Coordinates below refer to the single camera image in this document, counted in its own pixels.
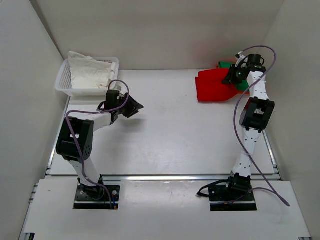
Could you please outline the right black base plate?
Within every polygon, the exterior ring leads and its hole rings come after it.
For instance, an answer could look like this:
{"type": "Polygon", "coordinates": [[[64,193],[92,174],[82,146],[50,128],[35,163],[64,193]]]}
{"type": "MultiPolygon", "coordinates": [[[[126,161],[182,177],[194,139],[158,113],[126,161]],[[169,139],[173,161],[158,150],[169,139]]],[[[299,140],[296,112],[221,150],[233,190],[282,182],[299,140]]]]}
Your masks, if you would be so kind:
{"type": "Polygon", "coordinates": [[[227,188],[228,181],[218,180],[200,188],[196,196],[209,198],[211,212],[254,212],[257,205],[254,194],[231,191],[227,188]]]}

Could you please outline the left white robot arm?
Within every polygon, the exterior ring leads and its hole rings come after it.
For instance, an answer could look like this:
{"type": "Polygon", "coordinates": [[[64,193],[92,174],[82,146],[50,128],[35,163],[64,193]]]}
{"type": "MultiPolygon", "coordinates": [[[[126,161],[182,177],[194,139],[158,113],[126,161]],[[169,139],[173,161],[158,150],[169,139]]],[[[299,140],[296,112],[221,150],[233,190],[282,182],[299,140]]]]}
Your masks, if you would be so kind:
{"type": "Polygon", "coordinates": [[[98,105],[96,111],[70,110],[66,113],[56,153],[72,165],[81,190],[94,201],[105,197],[112,199],[102,175],[91,160],[94,132],[111,126],[119,116],[131,118],[143,108],[128,92],[121,94],[118,90],[108,90],[105,101],[98,105]]]}

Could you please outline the red t-shirt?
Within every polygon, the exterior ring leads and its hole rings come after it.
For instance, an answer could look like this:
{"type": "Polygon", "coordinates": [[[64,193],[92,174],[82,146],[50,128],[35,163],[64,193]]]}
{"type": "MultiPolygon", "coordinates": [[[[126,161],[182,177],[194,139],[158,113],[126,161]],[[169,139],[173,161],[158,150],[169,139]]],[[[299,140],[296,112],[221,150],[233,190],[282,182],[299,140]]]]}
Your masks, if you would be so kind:
{"type": "Polygon", "coordinates": [[[216,68],[199,71],[195,77],[196,96],[200,103],[225,102],[240,92],[233,84],[223,84],[227,76],[227,68],[216,68]]]}

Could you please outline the white plastic basket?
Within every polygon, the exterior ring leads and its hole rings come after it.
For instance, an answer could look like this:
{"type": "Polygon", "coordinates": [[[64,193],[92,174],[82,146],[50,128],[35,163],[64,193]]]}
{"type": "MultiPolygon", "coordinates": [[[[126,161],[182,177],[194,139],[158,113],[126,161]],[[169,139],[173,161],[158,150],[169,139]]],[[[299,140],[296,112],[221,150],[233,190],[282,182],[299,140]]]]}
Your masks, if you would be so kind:
{"type": "MultiPolygon", "coordinates": [[[[94,57],[94,59],[100,62],[115,64],[113,80],[118,78],[120,64],[117,57],[94,57]]],[[[55,81],[55,89],[71,97],[100,97],[105,96],[107,92],[105,88],[73,89],[68,59],[64,60],[60,67],[55,81]]]]}

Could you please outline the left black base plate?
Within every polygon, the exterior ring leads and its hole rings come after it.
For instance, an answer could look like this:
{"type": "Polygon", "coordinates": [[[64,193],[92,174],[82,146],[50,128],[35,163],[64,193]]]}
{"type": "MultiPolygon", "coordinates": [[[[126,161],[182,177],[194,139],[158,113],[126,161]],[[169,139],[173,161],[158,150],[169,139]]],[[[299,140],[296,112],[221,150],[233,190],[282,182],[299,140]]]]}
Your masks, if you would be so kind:
{"type": "Polygon", "coordinates": [[[120,185],[103,187],[78,184],[73,208],[78,210],[118,210],[120,200],[120,185]]]}

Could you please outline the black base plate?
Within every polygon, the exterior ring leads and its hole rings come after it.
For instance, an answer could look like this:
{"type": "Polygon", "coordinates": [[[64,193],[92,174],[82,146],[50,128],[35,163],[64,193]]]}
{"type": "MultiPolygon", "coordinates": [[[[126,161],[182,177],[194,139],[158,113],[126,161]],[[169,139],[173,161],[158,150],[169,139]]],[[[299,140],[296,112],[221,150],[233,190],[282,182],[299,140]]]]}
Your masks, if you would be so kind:
{"type": "Polygon", "coordinates": [[[209,198],[211,212],[254,212],[257,205],[254,194],[231,191],[227,188],[228,181],[218,180],[200,188],[196,196],[209,198]]]}
{"type": "Polygon", "coordinates": [[[78,184],[73,208],[78,210],[118,210],[120,200],[120,185],[103,187],[78,184]]]}

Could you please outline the crumpled white t-shirt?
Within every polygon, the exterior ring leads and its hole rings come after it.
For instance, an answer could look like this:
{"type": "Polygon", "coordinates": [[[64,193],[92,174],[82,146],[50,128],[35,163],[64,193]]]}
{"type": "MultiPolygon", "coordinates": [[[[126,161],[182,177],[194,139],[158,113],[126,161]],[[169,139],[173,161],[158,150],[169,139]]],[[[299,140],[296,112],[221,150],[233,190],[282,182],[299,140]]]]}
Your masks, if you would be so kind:
{"type": "Polygon", "coordinates": [[[68,64],[73,89],[105,89],[114,79],[117,64],[69,51],[68,64]]]}

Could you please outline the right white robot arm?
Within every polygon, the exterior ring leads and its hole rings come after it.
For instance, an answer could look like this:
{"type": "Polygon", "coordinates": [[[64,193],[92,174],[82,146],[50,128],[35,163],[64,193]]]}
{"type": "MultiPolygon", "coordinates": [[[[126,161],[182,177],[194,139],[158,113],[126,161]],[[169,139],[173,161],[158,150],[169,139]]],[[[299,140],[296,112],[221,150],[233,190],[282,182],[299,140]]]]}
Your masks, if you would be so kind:
{"type": "Polygon", "coordinates": [[[237,62],[231,65],[223,84],[235,86],[247,82],[249,85],[249,99],[240,115],[239,125],[242,127],[242,144],[245,149],[239,155],[231,170],[224,195],[229,200],[236,200],[251,189],[251,168],[257,141],[269,123],[275,103],[270,100],[264,73],[264,60],[259,54],[244,56],[236,54],[237,62]]]}

